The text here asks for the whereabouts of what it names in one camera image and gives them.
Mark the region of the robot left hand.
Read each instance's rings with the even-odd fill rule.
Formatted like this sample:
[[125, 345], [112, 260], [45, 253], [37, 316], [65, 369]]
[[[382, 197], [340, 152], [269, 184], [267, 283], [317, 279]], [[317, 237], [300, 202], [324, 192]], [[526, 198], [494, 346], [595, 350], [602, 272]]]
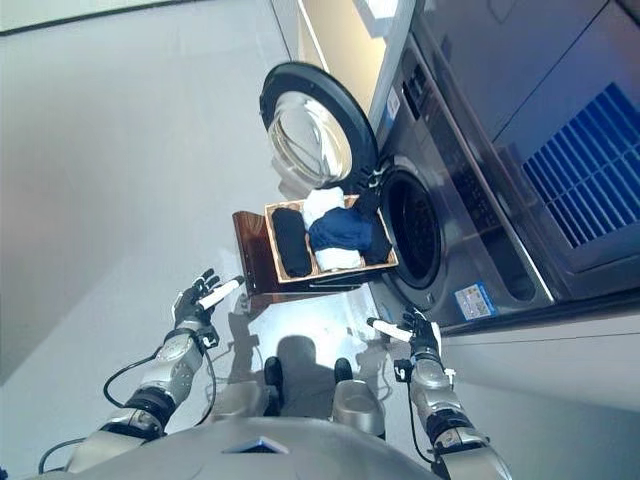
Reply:
[[215, 307], [245, 283], [243, 276], [222, 282], [213, 268], [205, 270], [190, 287], [178, 294], [173, 306], [174, 326], [185, 322], [207, 326]]

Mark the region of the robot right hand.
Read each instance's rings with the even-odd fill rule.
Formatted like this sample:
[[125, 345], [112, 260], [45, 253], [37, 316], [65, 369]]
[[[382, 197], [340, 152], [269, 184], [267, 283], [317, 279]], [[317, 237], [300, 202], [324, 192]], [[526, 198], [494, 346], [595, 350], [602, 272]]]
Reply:
[[430, 322], [426, 315], [415, 307], [405, 309], [400, 324], [375, 317], [369, 317], [366, 323], [384, 335], [408, 343], [413, 354], [433, 350], [441, 355], [441, 337], [438, 326]]

